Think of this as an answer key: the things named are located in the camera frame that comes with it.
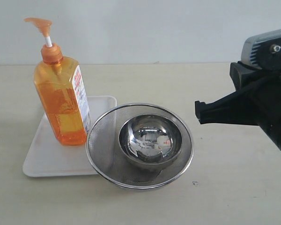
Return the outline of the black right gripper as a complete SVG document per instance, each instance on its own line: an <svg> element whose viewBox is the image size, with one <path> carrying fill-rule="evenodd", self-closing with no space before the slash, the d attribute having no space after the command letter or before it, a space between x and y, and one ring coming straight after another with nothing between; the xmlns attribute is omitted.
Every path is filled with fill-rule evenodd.
<svg viewBox="0 0 281 225"><path fill-rule="evenodd" d="M259 126L281 151L281 70L230 64L236 91L212 103L195 101L200 124Z"/></svg>

